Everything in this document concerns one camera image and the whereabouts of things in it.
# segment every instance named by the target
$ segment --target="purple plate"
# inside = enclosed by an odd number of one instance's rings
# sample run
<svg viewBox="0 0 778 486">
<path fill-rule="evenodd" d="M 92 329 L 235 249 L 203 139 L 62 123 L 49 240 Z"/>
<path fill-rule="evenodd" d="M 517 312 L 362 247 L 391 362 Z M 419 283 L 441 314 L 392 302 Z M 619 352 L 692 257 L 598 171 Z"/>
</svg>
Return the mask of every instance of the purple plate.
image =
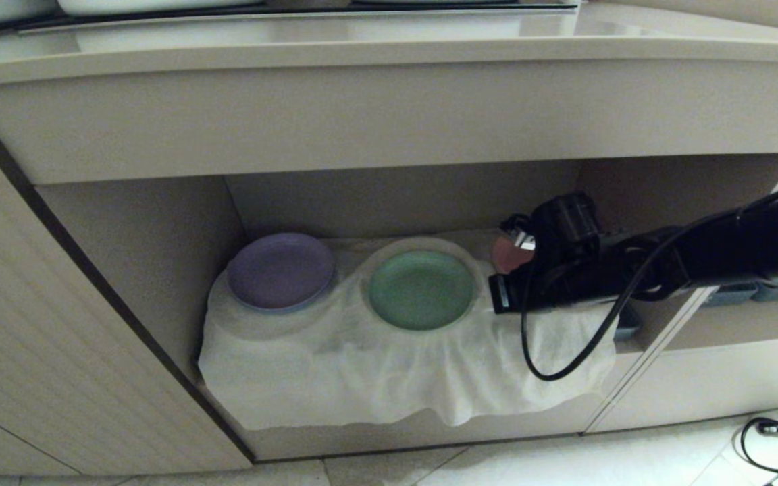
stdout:
<svg viewBox="0 0 778 486">
<path fill-rule="evenodd" d="M 246 246 L 228 267 L 236 298 L 261 311 L 304 307 L 328 286 L 332 252 L 307 234 L 279 233 Z"/>
</svg>

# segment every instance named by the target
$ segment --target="wire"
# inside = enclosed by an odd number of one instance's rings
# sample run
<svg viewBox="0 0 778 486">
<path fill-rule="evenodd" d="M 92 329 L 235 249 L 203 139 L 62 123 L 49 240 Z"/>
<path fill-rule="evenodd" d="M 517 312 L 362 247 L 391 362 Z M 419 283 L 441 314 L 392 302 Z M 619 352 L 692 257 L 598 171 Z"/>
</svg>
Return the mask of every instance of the wire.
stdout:
<svg viewBox="0 0 778 486">
<path fill-rule="evenodd" d="M 740 433 L 740 449 L 744 453 L 744 460 L 746 462 L 749 462 L 750 464 L 754 465 L 756 468 L 762 468 L 763 470 L 770 471 L 770 473 L 776 473 L 778 474 L 778 468 L 772 468 L 769 466 L 765 466 L 763 464 L 759 464 L 756 462 L 752 456 L 750 456 L 750 453 L 746 449 L 746 433 L 750 431 L 750 429 L 753 427 L 753 425 L 758 425 L 762 423 L 768 423 L 770 425 L 778 425 L 778 421 L 775 421 L 775 419 L 772 418 L 765 418 L 765 417 L 756 417 L 751 419 L 751 421 L 748 421 L 746 425 L 744 425 L 744 430 Z"/>
<path fill-rule="evenodd" d="M 535 265 L 530 265 L 530 271 L 527 273 L 527 280 L 525 280 L 524 284 L 524 293 L 521 296 L 521 348 L 522 351 L 524 351 L 524 361 L 527 363 L 527 367 L 538 379 L 542 379 L 543 381 L 558 381 L 558 379 L 565 378 L 565 376 L 567 376 L 569 373 L 572 373 L 575 371 L 575 369 L 581 366 L 581 363 L 583 363 L 584 360 L 586 360 L 587 357 L 593 353 L 593 350 L 595 350 L 596 346 L 599 345 L 599 342 L 602 341 L 602 338 L 605 337 L 605 334 L 608 333 L 608 329 L 611 328 L 611 324 L 614 323 L 614 320 L 617 319 L 617 316 L 620 315 L 623 307 L 625 307 L 627 302 L 629 302 L 629 298 L 631 298 L 633 292 L 635 292 L 638 284 L 643 279 L 652 262 L 654 262 L 658 256 L 671 247 L 674 241 L 678 240 L 690 231 L 694 231 L 699 227 L 703 227 L 703 225 L 708 225 L 716 221 L 722 221 L 722 219 L 730 218 L 732 216 L 737 216 L 739 223 L 739 218 L 744 213 L 757 209 L 757 207 L 767 206 L 770 203 L 776 202 L 776 200 L 778 200 L 778 191 L 769 194 L 766 197 L 762 197 L 759 200 L 756 200 L 756 202 L 751 202 L 746 206 L 739 207 L 738 209 L 730 209 L 728 211 L 715 213 L 715 215 L 710 215 L 698 219 L 697 221 L 680 228 L 674 234 L 669 236 L 666 240 L 660 243 L 660 245 L 658 245 L 654 251 L 648 255 L 648 258 L 645 259 L 640 267 L 638 267 L 638 270 L 636 270 L 636 273 L 633 274 L 632 279 L 629 280 L 629 284 L 627 284 L 626 288 L 623 289 L 623 293 L 618 296 L 617 301 L 615 301 L 614 305 L 611 306 L 611 311 L 608 312 L 608 316 L 605 316 L 605 320 L 602 321 L 599 329 L 596 330 L 596 334 L 593 335 L 593 338 L 590 338 L 590 341 L 586 346 L 584 346 L 584 349 L 581 350 L 581 353 L 578 354 L 578 356 L 576 356 L 575 359 L 572 360 L 568 365 L 566 365 L 564 369 L 561 369 L 556 373 L 551 373 L 550 375 L 546 375 L 545 373 L 540 372 L 540 370 L 538 370 L 534 365 L 534 361 L 530 357 L 530 347 L 527 344 L 527 299 L 530 296 L 530 286 L 532 280 L 534 279 L 535 267 Z"/>
</svg>

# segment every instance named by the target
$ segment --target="floor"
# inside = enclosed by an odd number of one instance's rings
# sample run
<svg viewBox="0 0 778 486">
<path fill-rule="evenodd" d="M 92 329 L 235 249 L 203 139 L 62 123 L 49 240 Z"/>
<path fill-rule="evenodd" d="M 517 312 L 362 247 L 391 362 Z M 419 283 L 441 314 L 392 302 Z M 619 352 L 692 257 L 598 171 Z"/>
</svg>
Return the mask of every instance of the floor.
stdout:
<svg viewBox="0 0 778 486">
<path fill-rule="evenodd" d="M 778 419 L 778 410 L 763 414 Z M 773 475 L 732 447 L 750 416 L 639 431 L 559 437 L 325 461 L 229 473 L 145 477 L 0 477 L 0 486 L 762 486 Z M 778 437 L 751 434 L 753 458 L 778 467 Z"/>
</svg>

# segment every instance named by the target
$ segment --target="countertop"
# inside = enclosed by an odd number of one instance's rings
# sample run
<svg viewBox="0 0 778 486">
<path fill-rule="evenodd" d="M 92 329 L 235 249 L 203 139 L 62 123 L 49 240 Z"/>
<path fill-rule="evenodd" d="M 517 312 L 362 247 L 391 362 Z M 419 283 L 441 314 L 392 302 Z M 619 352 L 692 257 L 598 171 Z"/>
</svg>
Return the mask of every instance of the countertop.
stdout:
<svg viewBox="0 0 778 486">
<path fill-rule="evenodd" d="M 203 69 L 555 59 L 778 62 L 778 28 L 587 3 L 574 13 L 277 13 L 0 34 L 0 84 Z"/>
</svg>

